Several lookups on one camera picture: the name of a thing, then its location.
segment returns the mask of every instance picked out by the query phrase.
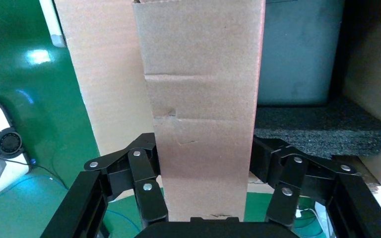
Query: green floor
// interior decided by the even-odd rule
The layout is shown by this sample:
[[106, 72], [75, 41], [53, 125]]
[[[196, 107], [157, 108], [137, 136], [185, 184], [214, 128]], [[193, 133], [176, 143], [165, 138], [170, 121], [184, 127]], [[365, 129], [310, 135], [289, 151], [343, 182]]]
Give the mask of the green floor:
[[[8, 109], [30, 158], [53, 168], [68, 186], [85, 161], [99, 156], [69, 52], [52, 45], [37, 0], [0, 1], [0, 102]], [[34, 169], [22, 179], [39, 175], [46, 173]], [[65, 194], [45, 176], [5, 193], [0, 197], [0, 238], [39, 237]], [[248, 194], [245, 220], [262, 221], [270, 198], [269, 194]], [[110, 204], [109, 209], [139, 224], [133, 197]], [[310, 221], [296, 221], [296, 226]], [[131, 224], [115, 214], [108, 213], [104, 222], [114, 238], [136, 234]], [[316, 222], [298, 230], [306, 236], [318, 231]]]

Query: gray foam block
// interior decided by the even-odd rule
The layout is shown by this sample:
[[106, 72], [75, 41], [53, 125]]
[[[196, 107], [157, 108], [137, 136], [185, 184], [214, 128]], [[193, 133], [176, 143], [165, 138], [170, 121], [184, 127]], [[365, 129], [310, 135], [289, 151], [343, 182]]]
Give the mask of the gray foam block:
[[254, 134], [280, 138], [307, 154], [325, 158], [381, 151], [381, 121], [346, 97], [325, 107], [260, 107]]

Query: silver rivet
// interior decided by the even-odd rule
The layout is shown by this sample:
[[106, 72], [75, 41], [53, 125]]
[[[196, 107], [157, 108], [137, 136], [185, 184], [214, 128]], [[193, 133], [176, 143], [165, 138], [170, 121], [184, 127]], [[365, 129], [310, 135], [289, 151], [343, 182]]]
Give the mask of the silver rivet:
[[287, 188], [287, 187], [283, 187], [283, 188], [281, 189], [281, 191], [282, 191], [283, 194], [286, 195], [286, 196], [291, 196], [291, 195], [293, 195], [293, 191], [292, 191], [291, 189]]
[[144, 184], [143, 188], [144, 188], [145, 191], [149, 191], [149, 190], [152, 189], [152, 185], [150, 183], [146, 183], [146, 184]]
[[296, 161], [296, 163], [301, 163], [301, 162], [303, 162], [303, 160], [300, 159], [299, 157], [294, 157], [294, 161]]
[[342, 170], [345, 170], [345, 171], [351, 171], [351, 168], [349, 166], [346, 166], [346, 165], [341, 165], [341, 168], [342, 168]]

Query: torn cardboard edge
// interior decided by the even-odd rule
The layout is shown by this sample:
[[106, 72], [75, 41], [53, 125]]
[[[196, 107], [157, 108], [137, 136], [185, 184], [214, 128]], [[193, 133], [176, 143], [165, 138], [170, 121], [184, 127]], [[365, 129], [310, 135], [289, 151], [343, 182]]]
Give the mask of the torn cardboard edge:
[[169, 219], [243, 220], [265, 1], [133, 9]]

